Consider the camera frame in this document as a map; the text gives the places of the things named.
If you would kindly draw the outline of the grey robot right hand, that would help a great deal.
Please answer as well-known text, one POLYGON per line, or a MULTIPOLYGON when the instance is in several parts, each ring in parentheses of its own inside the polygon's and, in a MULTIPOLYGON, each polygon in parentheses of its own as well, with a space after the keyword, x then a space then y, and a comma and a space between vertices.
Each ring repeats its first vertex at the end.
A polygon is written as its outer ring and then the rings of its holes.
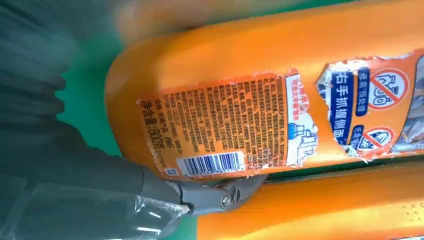
POLYGON ((67 124, 42 132, 1 122, 0 237, 158 240, 173 234, 185 217, 239 208, 265 179, 166 181, 87 146, 67 124))

